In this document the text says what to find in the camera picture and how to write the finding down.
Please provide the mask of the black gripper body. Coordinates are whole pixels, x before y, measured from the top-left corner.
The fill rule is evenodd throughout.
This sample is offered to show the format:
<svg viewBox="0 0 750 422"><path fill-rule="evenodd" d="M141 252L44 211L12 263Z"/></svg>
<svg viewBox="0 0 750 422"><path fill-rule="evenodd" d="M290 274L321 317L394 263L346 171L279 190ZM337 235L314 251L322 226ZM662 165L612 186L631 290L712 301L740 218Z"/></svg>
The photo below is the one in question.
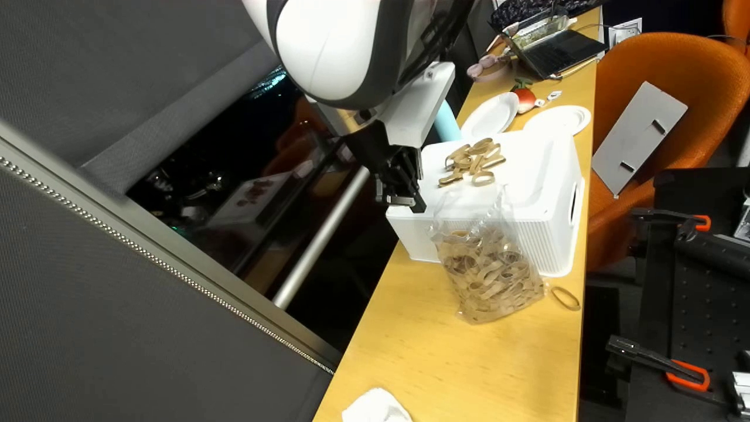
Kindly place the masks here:
<svg viewBox="0 0 750 422"><path fill-rule="evenodd" d="M342 143L351 150L378 181L375 198L386 205L407 205L412 212L423 212L427 204L419 195L419 154L407 145L392 145L386 127L375 120L368 127L346 133Z"/></svg>

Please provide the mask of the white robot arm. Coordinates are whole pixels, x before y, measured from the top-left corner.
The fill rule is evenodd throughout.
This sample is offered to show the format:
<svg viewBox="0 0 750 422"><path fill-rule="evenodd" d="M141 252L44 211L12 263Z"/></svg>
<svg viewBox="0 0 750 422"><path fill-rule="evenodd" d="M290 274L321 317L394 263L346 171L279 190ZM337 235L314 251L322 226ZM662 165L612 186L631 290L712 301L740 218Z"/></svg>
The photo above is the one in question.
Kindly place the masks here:
<svg viewBox="0 0 750 422"><path fill-rule="evenodd" d="M476 0L242 0L293 82L355 127L342 141L388 205L423 212L419 147L454 80L443 52Z"/></svg>

